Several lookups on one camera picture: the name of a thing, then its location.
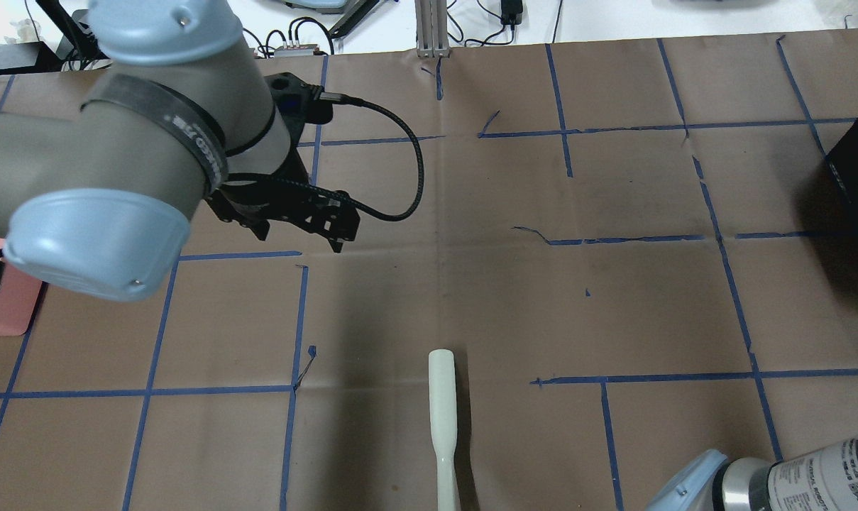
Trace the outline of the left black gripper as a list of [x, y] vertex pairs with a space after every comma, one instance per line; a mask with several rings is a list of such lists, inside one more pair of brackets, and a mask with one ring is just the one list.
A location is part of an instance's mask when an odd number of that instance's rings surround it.
[[334, 253], [357, 239], [361, 217], [351, 197], [334, 191], [341, 199], [329, 198], [309, 185], [309, 174], [301, 155], [288, 158], [269, 175], [255, 174], [249, 182], [237, 179], [221, 185], [205, 203], [221, 222], [236, 222], [266, 241], [270, 221], [286, 222], [303, 231], [324, 231]]

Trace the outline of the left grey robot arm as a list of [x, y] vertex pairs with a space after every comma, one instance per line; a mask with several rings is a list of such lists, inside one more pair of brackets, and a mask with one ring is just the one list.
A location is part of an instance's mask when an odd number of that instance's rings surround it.
[[0, 288], [11, 269], [118, 302], [150, 297], [206, 203], [264, 240], [286, 222], [356, 238], [344, 191], [313, 187], [305, 125], [335, 94], [291, 72], [264, 77], [224, 1], [94, 1], [113, 67], [74, 119], [0, 112]]

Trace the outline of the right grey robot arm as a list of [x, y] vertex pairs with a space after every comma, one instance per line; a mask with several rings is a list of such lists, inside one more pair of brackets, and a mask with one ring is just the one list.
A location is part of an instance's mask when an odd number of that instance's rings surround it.
[[858, 435], [778, 463], [703, 452], [647, 510], [858, 510]]

